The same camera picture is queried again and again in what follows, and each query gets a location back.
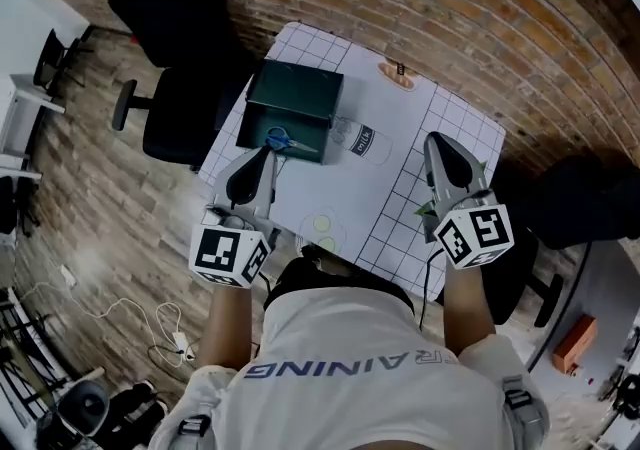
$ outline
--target orange object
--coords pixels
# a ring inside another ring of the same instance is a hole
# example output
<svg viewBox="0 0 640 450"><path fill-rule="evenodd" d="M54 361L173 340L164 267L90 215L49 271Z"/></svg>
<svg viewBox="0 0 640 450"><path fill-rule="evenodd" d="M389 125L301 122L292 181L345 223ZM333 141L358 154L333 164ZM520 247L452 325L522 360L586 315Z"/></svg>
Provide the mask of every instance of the orange object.
<svg viewBox="0 0 640 450"><path fill-rule="evenodd" d="M589 315L582 315L567 337L553 351L551 356L553 366L563 374L568 373L597 335L596 319Z"/></svg>

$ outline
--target white table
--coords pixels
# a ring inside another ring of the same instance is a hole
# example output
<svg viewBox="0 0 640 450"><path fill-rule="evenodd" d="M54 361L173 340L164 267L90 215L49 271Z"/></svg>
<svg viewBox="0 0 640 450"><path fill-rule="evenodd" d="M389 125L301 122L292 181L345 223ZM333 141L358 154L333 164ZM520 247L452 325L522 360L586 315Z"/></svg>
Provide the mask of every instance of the white table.
<svg viewBox="0 0 640 450"><path fill-rule="evenodd" d="M304 24L285 25L267 58L344 74L325 163L279 157L271 219L422 296L425 262L437 250L425 244L414 214L431 199L422 151L427 132L438 130L466 146L486 162L490 182L505 130L429 79L414 75L411 86L398 85L382 73L389 62L381 55ZM235 145L245 94L246 88L200 170L210 185L247 151ZM357 137L373 139L363 156L350 150ZM444 254L432 262L429 300L444 284L444 264Z"/></svg>
<svg viewBox="0 0 640 450"><path fill-rule="evenodd" d="M22 160L27 158L23 153L5 149L11 121L21 101L36 103L61 114L65 112L64 107L51 103L42 96L46 95L34 94L27 87L16 86L11 76L0 75L0 176L23 176L34 180L42 178L41 173L20 168Z"/></svg>

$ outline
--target shoulder strap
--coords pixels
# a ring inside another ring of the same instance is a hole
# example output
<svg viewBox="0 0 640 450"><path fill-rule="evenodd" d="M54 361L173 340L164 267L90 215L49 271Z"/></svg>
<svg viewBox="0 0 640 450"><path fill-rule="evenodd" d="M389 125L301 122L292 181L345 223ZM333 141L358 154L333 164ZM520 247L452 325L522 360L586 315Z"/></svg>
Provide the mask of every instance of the shoulder strap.
<svg viewBox="0 0 640 450"><path fill-rule="evenodd" d="M544 403L525 389L521 375L506 377L502 390L515 450L540 448L549 432L549 415Z"/></svg>

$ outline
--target strap buckle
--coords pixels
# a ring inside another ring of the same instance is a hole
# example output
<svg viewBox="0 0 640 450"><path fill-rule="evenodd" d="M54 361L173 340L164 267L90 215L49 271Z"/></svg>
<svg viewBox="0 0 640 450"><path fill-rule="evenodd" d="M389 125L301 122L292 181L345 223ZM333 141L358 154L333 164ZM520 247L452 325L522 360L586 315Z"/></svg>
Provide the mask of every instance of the strap buckle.
<svg viewBox="0 0 640 450"><path fill-rule="evenodd" d="M533 397L524 389L522 377L506 377L502 383L505 400L514 416L524 425L541 420L540 412L533 405Z"/></svg>
<svg viewBox="0 0 640 450"><path fill-rule="evenodd" d="M211 425L211 418L206 414L190 416L186 420L182 420L178 426L178 434L185 436L204 436L205 432Z"/></svg>

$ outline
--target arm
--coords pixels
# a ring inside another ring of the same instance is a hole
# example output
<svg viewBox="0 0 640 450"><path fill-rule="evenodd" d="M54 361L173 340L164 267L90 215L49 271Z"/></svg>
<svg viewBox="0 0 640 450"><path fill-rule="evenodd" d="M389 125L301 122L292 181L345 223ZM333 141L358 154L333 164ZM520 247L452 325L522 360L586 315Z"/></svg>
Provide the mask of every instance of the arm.
<svg viewBox="0 0 640 450"><path fill-rule="evenodd" d="M496 333L482 285L480 267L456 270L447 262L444 286L444 340L459 355Z"/></svg>
<svg viewBox="0 0 640 450"><path fill-rule="evenodd" d="M240 370L251 360L251 290L216 287L200 348L198 367Z"/></svg>

